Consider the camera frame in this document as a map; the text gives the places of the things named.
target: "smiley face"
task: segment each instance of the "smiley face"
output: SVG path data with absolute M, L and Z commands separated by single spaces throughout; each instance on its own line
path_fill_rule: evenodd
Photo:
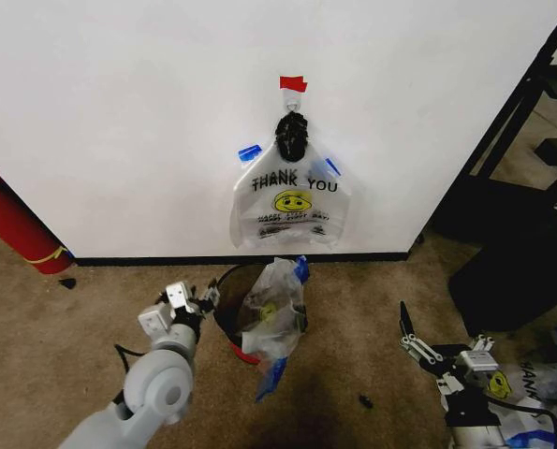
M 274 208 L 281 212 L 301 212 L 312 207 L 309 192 L 284 190 L 274 198 Z
M 511 393 L 511 387 L 502 371 L 495 371 L 488 384 L 489 391 L 499 399 L 507 398 Z

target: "black baseboard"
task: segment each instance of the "black baseboard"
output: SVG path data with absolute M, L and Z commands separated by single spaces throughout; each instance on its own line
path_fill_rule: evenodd
M 278 254 L 294 259 L 297 254 Z M 409 253 L 309 254 L 309 262 L 376 262 L 407 260 Z M 195 257 L 78 257 L 79 267 L 150 267 L 159 265 L 247 265 L 269 264 L 273 255 L 218 255 Z

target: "beige carpet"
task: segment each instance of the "beige carpet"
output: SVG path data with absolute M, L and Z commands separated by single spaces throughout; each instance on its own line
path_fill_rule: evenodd
M 206 321 L 191 411 L 150 447 L 444 447 L 434 381 L 398 345 L 398 302 L 407 302 L 426 341 L 467 341 L 447 277 L 475 251 L 429 234 L 408 262 L 313 264 L 309 331 L 261 404 L 256 369 Z M 202 288 L 227 269 L 71 268 L 78 284 L 67 290 L 60 276 L 39 274 L 0 241 L 0 447 L 59 444 L 120 390 L 113 343 L 147 350 L 137 315 L 157 293 L 181 279 Z M 502 336 L 497 354 L 533 347 L 551 320 Z M 359 394 L 372 399 L 372 410 Z

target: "red fire extinguisher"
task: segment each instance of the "red fire extinguisher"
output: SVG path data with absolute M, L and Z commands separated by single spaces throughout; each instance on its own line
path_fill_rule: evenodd
M 43 274 L 72 264 L 67 249 L 0 178 L 0 238 Z

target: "black cable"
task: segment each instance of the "black cable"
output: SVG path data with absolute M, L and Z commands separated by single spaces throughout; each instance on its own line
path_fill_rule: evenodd
M 135 351 L 131 351 L 129 349 L 124 348 L 124 346 L 120 346 L 119 344 L 114 344 L 113 347 L 118 352 L 118 355 L 122 360 L 122 365 L 125 367 L 126 372 L 130 370 L 130 365 L 128 365 L 128 360 L 126 360 L 126 354 L 133 355 L 134 357 L 144 356 L 143 353 L 136 353 Z
M 552 421 L 552 432 L 554 433 L 555 436 L 555 443 L 553 447 L 554 449 L 557 449 L 557 417 L 553 412 L 545 409 L 535 409 L 533 407 L 523 407 L 521 405 L 509 404 L 508 402 L 491 398 L 490 396 L 486 396 L 486 400 L 494 405 L 498 405 L 499 407 L 503 407 L 505 409 L 515 410 L 517 412 L 524 412 L 524 413 L 545 414 L 546 416 L 548 416 L 550 418 L 550 421 Z

